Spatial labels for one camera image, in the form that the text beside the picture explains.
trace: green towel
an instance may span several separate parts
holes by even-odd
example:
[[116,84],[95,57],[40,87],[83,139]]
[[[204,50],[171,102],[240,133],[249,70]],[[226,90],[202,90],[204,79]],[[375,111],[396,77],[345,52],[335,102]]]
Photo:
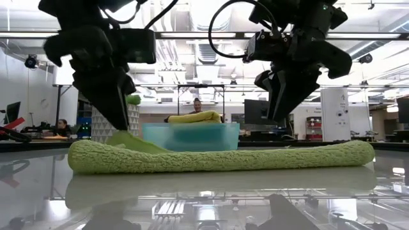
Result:
[[107,144],[77,141],[68,152],[70,167],[84,174],[358,166],[373,158],[372,145],[363,141],[303,149],[192,153],[170,152],[125,132],[115,133]]

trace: computer monitor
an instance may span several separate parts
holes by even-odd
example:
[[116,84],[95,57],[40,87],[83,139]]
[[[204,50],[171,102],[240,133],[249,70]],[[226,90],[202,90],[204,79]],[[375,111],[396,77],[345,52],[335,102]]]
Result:
[[7,109],[6,109],[7,116],[4,118],[5,125],[19,118],[20,104],[21,104],[20,102],[16,102],[16,103],[7,105]]
[[397,112],[399,123],[409,123],[409,98],[398,98],[396,102],[399,109]]
[[244,123],[252,125],[275,125],[285,127],[286,120],[275,122],[267,119],[270,103],[262,100],[244,100]]

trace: white pillar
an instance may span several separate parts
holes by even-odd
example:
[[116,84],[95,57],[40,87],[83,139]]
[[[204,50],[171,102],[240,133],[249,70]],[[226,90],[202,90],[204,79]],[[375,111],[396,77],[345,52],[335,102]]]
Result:
[[[71,68],[69,60],[70,57],[64,57],[63,66],[61,68],[54,67],[54,84],[72,85],[74,70]],[[77,123],[78,89],[73,86],[66,90],[67,88],[68,86],[65,86],[61,89],[64,94],[61,95],[60,99],[59,118],[66,119],[69,125],[75,125]]]
[[321,90],[323,141],[351,139],[348,90],[327,88]]

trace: light blue plastic bin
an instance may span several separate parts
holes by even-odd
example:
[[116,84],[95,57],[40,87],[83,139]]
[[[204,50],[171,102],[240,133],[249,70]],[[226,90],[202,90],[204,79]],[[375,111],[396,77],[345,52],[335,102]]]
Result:
[[237,150],[238,123],[144,123],[143,139],[171,151]]

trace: green object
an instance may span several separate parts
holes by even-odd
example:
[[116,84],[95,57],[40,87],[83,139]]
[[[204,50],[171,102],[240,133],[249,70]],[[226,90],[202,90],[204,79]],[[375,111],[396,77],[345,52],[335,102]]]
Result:
[[239,132],[238,123],[142,124],[145,141],[172,151],[237,150]]
[[375,156],[372,145],[363,141],[316,148],[193,153],[170,152],[122,131],[107,143],[73,143],[68,152],[70,167],[83,174],[298,169],[364,165]]
[[139,105],[141,103],[141,97],[139,95],[128,95],[127,103],[130,105]]

